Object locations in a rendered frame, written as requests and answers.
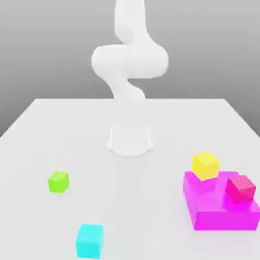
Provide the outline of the small red cube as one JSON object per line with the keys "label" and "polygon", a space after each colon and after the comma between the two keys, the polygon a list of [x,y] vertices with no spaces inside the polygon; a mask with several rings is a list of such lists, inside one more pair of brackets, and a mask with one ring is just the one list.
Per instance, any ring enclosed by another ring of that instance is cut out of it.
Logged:
{"label": "small red cube", "polygon": [[256,186],[245,175],[236,175],[228,178],[225,192],[237,204],[249,203],[254,199]]}

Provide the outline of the large magenta box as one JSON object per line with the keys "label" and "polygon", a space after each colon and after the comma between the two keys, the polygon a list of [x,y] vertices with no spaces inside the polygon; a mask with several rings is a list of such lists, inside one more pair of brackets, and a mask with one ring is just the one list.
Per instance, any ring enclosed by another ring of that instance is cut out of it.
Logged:
{"label": "large magenta box", "polygon": [[184,173],[183,192],[195,230],[256,230],[260,207],[234,203],[225,192],[229,177],[238,172],[219,172],[216,178],[200,180],[193,172]]}

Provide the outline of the small cyan cube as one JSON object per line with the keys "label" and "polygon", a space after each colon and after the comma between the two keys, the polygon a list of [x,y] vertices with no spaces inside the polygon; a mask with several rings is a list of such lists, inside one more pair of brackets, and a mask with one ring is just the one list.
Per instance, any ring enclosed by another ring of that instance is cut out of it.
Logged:
{"label": "small cyan cube", "polygon": [[77,256],[100,259],[104,245],[104,227],[100,224],[81,224],[76,239]]}

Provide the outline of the small green cube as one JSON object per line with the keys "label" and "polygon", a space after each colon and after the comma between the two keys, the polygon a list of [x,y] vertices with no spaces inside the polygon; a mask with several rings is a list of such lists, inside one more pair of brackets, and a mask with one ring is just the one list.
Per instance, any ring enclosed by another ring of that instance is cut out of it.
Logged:
{"label": "small green cube", "polygon": [[69,186],[69,175],[67,172],[54,171],[48,178],[49,190],[51,192],[63,193]]}

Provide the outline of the small yellow cube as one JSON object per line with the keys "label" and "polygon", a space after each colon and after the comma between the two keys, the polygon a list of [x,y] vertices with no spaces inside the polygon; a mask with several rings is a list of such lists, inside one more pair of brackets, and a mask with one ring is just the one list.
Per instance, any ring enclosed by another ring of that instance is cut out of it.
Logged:
{"label": "small yellow cube", "polygon": [[202,181],[218,176],[220,160],[210,152],[194,154],[191,171]]}

